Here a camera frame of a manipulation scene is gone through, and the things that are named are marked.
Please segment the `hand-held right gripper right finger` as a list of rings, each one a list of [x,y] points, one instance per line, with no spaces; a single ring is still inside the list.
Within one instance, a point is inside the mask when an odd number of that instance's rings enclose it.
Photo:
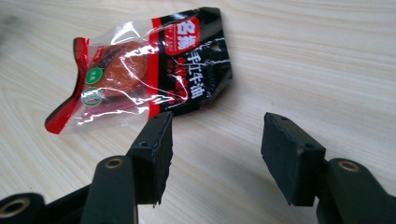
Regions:
[[[312,206],[326,148],[291,119],[264,115],[262,158],[288,204]]]

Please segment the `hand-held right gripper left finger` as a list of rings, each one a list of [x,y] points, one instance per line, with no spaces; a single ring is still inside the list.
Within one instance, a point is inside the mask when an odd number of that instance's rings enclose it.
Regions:
[[[127,153],[134,167],[138,204],[162,201],[173,158],[172,119],[172,112],[162,112],[149,119]]]

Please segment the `red and black sauce packet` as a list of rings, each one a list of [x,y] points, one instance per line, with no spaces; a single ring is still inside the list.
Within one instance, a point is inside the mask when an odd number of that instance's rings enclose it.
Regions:
[[[76,86],[45,121],[54,134],[194,112],[233,78],[216,7],[128,21],[96,38],[75,38],[73,49]]]

